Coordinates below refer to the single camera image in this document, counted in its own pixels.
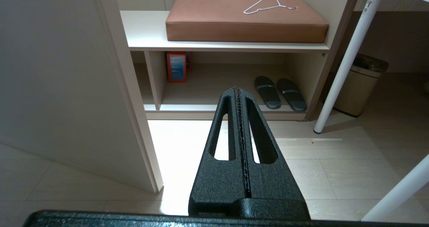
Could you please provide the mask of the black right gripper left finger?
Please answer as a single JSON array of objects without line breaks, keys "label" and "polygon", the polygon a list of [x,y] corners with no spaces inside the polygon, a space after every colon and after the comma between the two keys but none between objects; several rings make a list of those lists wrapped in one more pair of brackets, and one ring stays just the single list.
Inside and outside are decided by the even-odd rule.
[{"label": "black right gripper left finger", "polygon": [[[223,117],[227,116],[228,160],[215,158]],[[221,94],[189,196],[190,216],[231,215],[235,202],[250,195],[248,161],[237,88]]]}]

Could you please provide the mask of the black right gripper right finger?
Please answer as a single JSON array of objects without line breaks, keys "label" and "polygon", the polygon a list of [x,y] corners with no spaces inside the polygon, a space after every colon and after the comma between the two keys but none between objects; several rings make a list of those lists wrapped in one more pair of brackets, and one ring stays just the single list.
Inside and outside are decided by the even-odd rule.
[{"label": "black right gripper right finger", "polygon": [[303,201],[299,186],[254,97],[238,89],[245,195],[282,201]]}]

